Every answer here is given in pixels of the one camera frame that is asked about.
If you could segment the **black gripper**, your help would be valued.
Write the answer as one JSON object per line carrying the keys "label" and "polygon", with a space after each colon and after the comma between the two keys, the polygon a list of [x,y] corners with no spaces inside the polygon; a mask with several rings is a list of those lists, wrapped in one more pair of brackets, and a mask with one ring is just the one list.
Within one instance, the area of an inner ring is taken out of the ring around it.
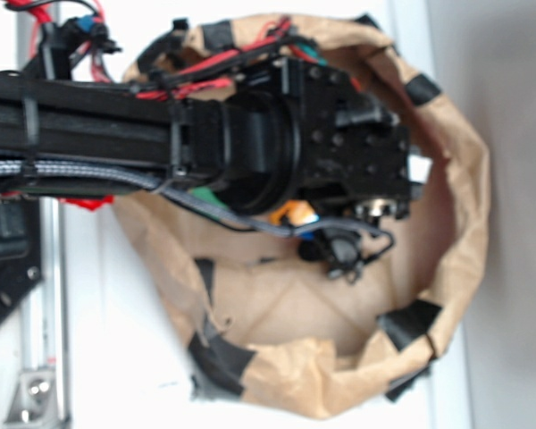
{"label": "black gripper", "polygon": [[292,198],[319,213],[407,218],[421,191],[398,115],[330,66],[288,58],[281,85],[300,141]]}

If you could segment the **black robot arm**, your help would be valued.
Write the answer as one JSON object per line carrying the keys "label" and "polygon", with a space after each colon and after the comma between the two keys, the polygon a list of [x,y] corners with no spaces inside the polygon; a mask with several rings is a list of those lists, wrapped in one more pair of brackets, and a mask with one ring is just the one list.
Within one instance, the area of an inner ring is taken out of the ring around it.
{"label": "black robot arm", "polygon": [[350,75],[308,57],[289,17],[129,84],[0,73],[0,193],[102,198],[138,189],[232,213],[303,200],[321,215],[407,215],[426,177],[407,129]]}

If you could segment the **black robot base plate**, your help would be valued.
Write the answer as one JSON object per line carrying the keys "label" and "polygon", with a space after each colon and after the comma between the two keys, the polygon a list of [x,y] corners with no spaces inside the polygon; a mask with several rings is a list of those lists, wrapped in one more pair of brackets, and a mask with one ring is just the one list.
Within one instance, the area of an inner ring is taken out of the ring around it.
{"label": "black robot base plate", "polygon": [[42,278],[40,215],[36,200],[0,199],[0,325]]}

